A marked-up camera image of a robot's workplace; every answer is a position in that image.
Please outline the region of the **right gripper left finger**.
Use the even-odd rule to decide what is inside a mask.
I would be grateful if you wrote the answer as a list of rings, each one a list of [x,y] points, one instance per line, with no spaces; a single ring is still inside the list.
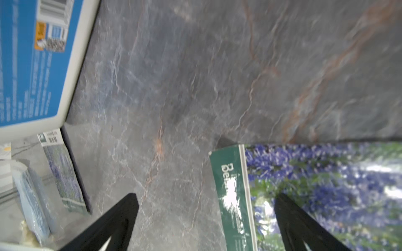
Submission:
[[[104,244],[107,244],[107,251],[126,251],[138,211],[139,203],[136,194],[127,194],[61,250],[99,251]]]

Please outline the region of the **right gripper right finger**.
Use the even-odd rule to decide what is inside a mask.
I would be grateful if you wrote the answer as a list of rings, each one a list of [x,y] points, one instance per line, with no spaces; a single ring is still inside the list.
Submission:
[[[287,251],[349,250],[286,194],[275,197],[274,212]]]

